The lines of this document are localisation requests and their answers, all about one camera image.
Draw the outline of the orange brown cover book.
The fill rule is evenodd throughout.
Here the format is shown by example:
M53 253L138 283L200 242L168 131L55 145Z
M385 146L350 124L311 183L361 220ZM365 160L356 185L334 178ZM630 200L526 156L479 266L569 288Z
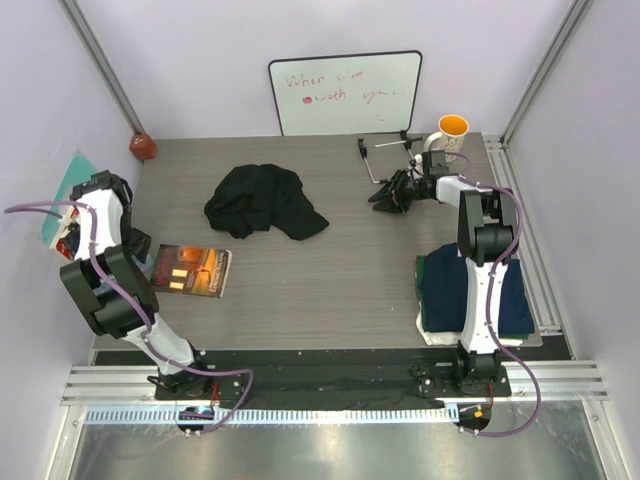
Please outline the orange brown cover book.
M221 298L232 259L226 249L161 244L151 285L158 292Z

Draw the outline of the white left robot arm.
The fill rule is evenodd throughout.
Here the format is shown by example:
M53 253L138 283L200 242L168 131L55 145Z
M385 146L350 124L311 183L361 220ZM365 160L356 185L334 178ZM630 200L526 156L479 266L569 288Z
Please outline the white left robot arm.
M213 385L202 354L159 316L141 266L151 237L131 225L132 191L107 170L72 188L62 243L71 262L60 269L67 292L98 336L136 346L157 365L148 380L171 394L205 397Z

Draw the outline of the white mug orange inside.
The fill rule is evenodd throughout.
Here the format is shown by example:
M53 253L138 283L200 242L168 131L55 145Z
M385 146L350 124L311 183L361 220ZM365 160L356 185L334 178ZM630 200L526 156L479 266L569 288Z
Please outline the white mug orange inside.
M447 114L438 120L437 130L424 141L423 152L443 150L447 163L456 160L469 132L468 121L457 114Z

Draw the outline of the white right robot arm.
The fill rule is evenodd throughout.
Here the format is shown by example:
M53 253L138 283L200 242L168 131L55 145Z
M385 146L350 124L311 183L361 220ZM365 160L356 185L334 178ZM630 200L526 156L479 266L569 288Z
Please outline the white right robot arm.
M398 170L368 202L385 213L406 213L418 200L436 200L458 211L457 244L465 259L465 323L449 372L440 377L458 395L479 396L501 383L498 323L502 282L522 234L522 207L507 188L452 174L443 150L425 151Z

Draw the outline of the black t shirt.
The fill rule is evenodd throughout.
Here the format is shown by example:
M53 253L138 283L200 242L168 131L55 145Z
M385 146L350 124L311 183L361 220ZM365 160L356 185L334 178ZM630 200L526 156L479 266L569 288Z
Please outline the black t shirt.
M305 195L300 177L274 164L233 168L203 211L212 229L235 239L275 227L290 239L302 241L330 225Z

